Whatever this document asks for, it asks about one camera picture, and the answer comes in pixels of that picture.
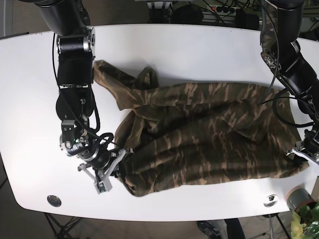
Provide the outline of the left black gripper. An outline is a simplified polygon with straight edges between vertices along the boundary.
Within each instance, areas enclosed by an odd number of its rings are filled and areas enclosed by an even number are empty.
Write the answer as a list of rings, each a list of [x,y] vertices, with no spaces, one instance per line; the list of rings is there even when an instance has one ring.
[[[319,130],[305,130],[305,138],[296,142],[295,146],[287,151],[287,155],[294,154],[314,165],[319,164]]]

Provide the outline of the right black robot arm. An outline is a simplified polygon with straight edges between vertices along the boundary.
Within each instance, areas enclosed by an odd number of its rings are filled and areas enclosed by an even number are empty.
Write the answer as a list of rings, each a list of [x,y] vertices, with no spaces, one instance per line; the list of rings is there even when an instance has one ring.
[[[61,120],[60,148],[84,162],[78,171],[94,181],[100,194],[112,189],[110,177],[128,152],[108,150],[114,135],[100,130],[100,118],[92,90],[95,29],[80,0],[35,0],[41,16],[53,31],[53,51],[58,53],[54,76],[59,88],[56,113]]]

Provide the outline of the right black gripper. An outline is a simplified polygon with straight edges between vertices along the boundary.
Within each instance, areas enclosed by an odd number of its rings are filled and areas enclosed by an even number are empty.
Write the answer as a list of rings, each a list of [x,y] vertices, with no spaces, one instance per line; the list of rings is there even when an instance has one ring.
[[[112,189],[110,177],[119,171],[120,162],[131,154],[131,149],[115,148],[107,150],[97,147],[94,153],[83,152],[77,155],[84,163],[78,166],[78,171],[85,172],[93,181],[98,194],[109,192]]]

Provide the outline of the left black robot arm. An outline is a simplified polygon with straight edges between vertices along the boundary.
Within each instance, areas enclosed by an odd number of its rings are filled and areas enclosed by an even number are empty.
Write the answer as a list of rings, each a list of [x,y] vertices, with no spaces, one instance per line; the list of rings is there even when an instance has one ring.
[[[272,102],[274,113],[277,101],[289,92],[298,102],[302,113],[311,123],[296,125],[304,127],[305,137],[289,152],[313,164],[319,163],[319,80],[316,72],[301,54],[297,41],[303,19],[302,0],[262,0],[261,57],[285,87]]]

